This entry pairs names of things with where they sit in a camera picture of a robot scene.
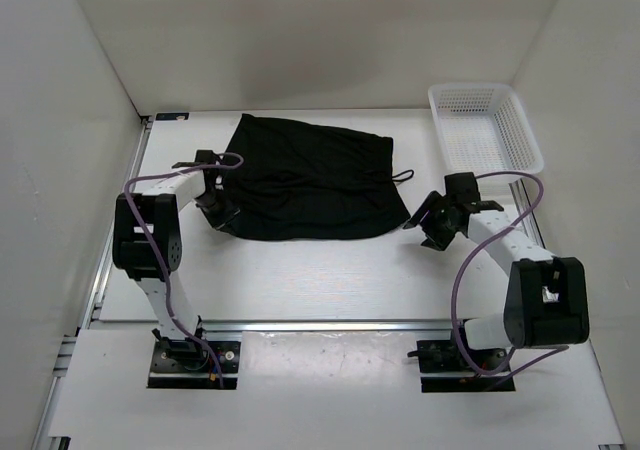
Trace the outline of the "black shorts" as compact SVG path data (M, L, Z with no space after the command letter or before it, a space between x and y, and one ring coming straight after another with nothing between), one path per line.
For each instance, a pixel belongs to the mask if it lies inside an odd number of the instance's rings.
M244 162L222 179L233 214L217 228L235 237L358 240L409 218L390 137L244 114L227 149Z

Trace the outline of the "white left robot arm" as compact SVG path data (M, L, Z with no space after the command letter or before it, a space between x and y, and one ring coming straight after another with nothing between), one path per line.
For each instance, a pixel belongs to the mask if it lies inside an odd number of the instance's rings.
M233 153L234 164L188 162L161 174L128 180L117 197L112 260L142 289L153 309L156 337L175 352L188 370L209 367L223 380L216 351L203 337L200 317L193 310L178 268L182 259L179 214L191 202L215 201L215 172L234 171L244 159Z

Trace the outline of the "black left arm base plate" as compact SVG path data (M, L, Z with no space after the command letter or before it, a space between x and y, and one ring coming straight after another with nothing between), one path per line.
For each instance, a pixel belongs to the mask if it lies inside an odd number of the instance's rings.
M149 365L150 389L236 390L241 361L241 342L209 340L217 363L200 344L169 340L152 331L154 347Z

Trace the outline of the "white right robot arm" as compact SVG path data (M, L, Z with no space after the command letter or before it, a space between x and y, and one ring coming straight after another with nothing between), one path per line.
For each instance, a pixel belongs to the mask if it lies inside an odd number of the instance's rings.
M463 199L431 192L405 223L420 228L423 246L444 251L457 235L475 247L454 278L450 317L453 341L449 357L460 369L494 376L509 364L507 358L493 369L482 367L486 350L546 348L560 353L585 343L590 321L583 264L575 257L559 257L536 244L509 220L495 201ZM485 253L508 279L501 312L462 321L458 297L464 273L476 256Z

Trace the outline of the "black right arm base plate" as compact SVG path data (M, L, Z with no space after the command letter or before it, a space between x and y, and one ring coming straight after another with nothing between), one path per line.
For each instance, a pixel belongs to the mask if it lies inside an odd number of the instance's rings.
M418 340L407 358L417 363L423 394L507 393L515 392L511 369L507 366L495 376L473 371L453 340Z

